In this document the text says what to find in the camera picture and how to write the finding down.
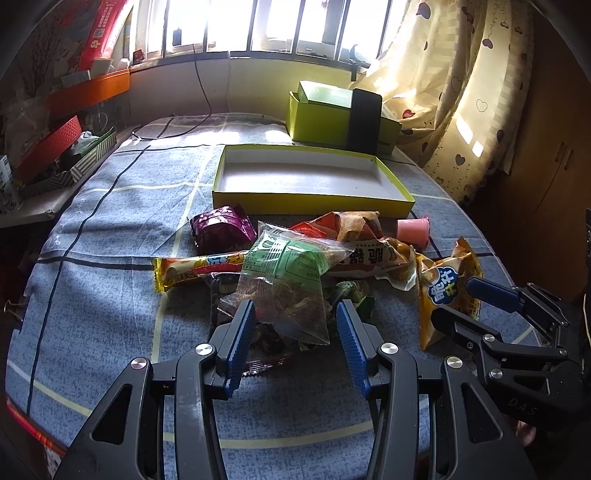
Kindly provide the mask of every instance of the pink cup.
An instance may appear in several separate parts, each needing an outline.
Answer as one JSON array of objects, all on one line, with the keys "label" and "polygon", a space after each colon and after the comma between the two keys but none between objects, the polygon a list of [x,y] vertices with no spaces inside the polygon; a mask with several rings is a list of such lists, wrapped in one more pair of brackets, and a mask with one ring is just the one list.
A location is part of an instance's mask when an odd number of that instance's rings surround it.
[{"label": "pink cup", "polygon": [[429,244],[429,228],[427,215],[412,220],[399,220],[396,239],[425,250]]}]

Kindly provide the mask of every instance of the purple snack package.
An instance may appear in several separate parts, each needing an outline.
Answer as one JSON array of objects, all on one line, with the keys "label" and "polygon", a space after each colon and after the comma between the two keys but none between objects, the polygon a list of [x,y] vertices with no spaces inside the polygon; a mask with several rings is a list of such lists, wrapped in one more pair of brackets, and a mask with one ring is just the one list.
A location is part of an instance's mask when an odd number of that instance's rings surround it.
[{"label": "purple snack package", "polygon": [[221,207],[189,220],[199,255],[248,249],[256,232],[241,206]]}]

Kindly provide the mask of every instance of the snack bag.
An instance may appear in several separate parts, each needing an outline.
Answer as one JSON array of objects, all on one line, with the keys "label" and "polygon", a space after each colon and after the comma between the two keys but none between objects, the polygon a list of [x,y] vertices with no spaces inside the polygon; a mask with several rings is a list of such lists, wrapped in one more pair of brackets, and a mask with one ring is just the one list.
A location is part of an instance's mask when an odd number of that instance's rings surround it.
[{"label": "snack bag", "polygon": [[387,278],[394,288],[408,291],[416,282],[414,248],[384,236],[378,212],[330,212],[292,227],[306,236],[346,242],[353,253],[330,269],[347,278]]},{"label": "snack bag", "polygon": [[468,295],[466,281],[483,275],[476,255],[461,237],[451,257],[434,262],[419,255],[417,269],[419,336],[421,348],[425,350],[443,337],[431,323],[431,313],[439,306],[447,305],[478,320],[480,300]]},{"label": "snack bag", "polygon": [[154,282],[159,293],[212,272],[240,272],[248,251],[191,258],[154,258]]},{"label": "snack bag", "polygon": [[239,205],[200,213],[189,224],[200,255],[248,249],[256,239],[255,229]]},{"label": "snack bag", "polygon": [[234,315],[242,300],[253,300],[256,318],[285,336],[328,345],[326,303],[320,276],[352,252],[331,239],[308,238],[266,223],[244,259],[236,293],[219,308]]}]

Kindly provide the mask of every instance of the striped box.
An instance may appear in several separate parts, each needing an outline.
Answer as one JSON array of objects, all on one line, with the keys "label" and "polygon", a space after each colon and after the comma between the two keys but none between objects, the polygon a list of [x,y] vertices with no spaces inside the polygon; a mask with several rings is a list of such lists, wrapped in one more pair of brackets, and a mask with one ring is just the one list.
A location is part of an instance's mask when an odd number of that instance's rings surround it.
[{"label": "striped box", "polygon": [[51,192],[52,190],[63,189],[75,185],[96,162],[113,149],[116,143],[116,132],[113,128],[103,137],[99,144],[94,146],[70,170],[63,171],[54,177],[28,185],[22,190],[19,190],[19,194],[23,199],[28,199],[42,193]]}]

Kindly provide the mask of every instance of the plaid bedsheet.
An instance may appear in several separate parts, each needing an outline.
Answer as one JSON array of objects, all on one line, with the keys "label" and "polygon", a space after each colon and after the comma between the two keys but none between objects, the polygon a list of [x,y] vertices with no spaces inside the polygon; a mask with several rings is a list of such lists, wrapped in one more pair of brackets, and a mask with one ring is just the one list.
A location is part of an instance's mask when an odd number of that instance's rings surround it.
[{"label": "plaid bedsheet", "polygon": [[[22,331],[12,337],[6,392],[66,446],[132,358],[177,358],[206,338],[209,289],[192,285],[155,293],[151,259],[194,255],[187,217],[212,208],[224,145],[291,143],[279,121],[240,113],[213,115],[184,135],[166,138],[201,120],[157,120],[138,133],[165,138],[130,139],[114,152],[61,215],[28,282],[29,304]],[[431,219],[428,257],[450,255],[464,236],[486,278],[509,284],[482,234],[428,175],[398,150],[385,164],[415,197],[413,215]],[[304,218],[253,218],[259,219],[289,226]],[[391,231],[387,219],[382,223]],[[429,353],[419,350],[414,289],[396,291],[385,280],[370,285],[377,299],[373,321],[384,339],[416,356],[462,355],[446,340]],[[506,341],[537,344],[517,315],[483,305],[480,319]],[[421,406],[421,447],[426,448],[426,400]],[[230,401],[215,402],[215,410],[229,479],[365,474],[372,424],[338,344],[302,355],[291,367],[244,378]],[[167,478],[176,477],[173,431],[173,403],[167,403]]]}]

